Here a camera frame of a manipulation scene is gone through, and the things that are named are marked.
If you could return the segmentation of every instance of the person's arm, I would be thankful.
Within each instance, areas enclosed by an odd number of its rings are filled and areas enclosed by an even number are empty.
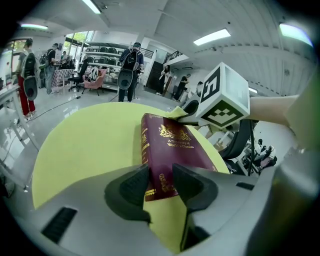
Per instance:
[[[56,57],[56,51],[53,50],[52,53],[51,53],[51,62],[54,64],[57,62],[57,60],[55,59]]]
[[[141,54],[141,58],[140,58],[140,61],[139,61],[139,66],[140,66],[141,71],[144,70],[144,64],[145,64],[144,56]]]
[[[285,113],[298,95],[285,97],[251,97],[250,115],[247,119],[289,126]]]
[[[21,73],[21,65],[22,65],[22,62],[21,62],[21,60],[19,58],[18,65],[16,66],[16,69],[15,69],[15,73],[16,74],[20,74]]]
[[[17,75],[19,75],[21,73],[21,67],[22,66],[22,53],[20,53],[20,56],[19,56],[19,59],[18,59],[18,65],[16,66],[16,69],[15,69],[15,73]]]

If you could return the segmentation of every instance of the pink chair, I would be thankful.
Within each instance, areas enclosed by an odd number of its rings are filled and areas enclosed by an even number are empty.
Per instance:
[[[96,93],[99,96],[98,89],[101,88],[101,90],[102,90],[102,84],[104,83],[104,79],[105,79],[105,76],[106,76],[106,73],[107,73],[107,69],[99,69],[99,71],[101,72],[102,75],[98,76],[97,79],[94,82],[86,81],[85,75],[82,76],[83,77],[83,83],[84,83],[84,89],[83,89],[81,94],[84,94],[85,89],[89,88],[90,90],[91,89],[96,89]]]

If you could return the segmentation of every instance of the ceiling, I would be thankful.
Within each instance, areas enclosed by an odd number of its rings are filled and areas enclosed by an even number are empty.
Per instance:
[[[54,34],[102,30],[142,33],[187,55],[194,69],[224,62],[269,96],[299,94],[316,66],[313,48],[282,36],[280,23],[303,28],[268,0],[44,0],[27,19],[55,23]],[[196,46],[193,41],[226,28],[230,37]]]

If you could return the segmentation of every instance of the black vent slot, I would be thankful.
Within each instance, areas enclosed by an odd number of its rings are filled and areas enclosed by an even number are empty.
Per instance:
[[[240,188],[243,188],[245,190],[253,190],[254,189],[254,185],[251,185],[251,184],[248,184],[248,183],[245,183],[245,182],[238,182],[236,184],[237,187],[240,187]]]
[[[63,207],[43,229],[42,234],[58,244],[76,213],[75,209]]]

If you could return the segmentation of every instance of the ceiling light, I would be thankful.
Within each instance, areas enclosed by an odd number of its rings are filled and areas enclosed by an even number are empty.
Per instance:
[[[42,29],[42,30],[47,30],[47,26],[42,26],[42,25],[36,25],[36,24],[21,24],[20,27],[23,28],[34,28],[34,29]]]
[[[309,37],[302,29],[295,26],[286,25],[286,24],[280,24],[279,27],[282,35],[284,35],[285,37],[290,37],[290,38],[300,40],[313,47]]]
[[[251,88],[251,87],[249,87],[249,91],[251,91],[251,92],[253,92],[253,93],[255,93],[255,94],[258,93],[258,91],[257,91],[256,89],[253,89],[253,88]]]
[[[98,9],[98,7],[91,1],[91,0],[82,0],[89,8],[95,13],[100,14],[101,11]]]
[[[205,43],[208,43],[208,42],[211,42],[211,41],[214,41],[214,40],[217,40],[217,39],[221,39],[221,38],[227,38],[227,37],[230,37],[231,35],[229,34],[229,32],[224,28],[222,30],[219,30],[217,32],[214,32],[212,34],[208,34],[204,37],[201,37],[200,39],[198,40],[195,40],[194,43],[197,45],[197,46],[200,46],[200,45],[203,45]]]

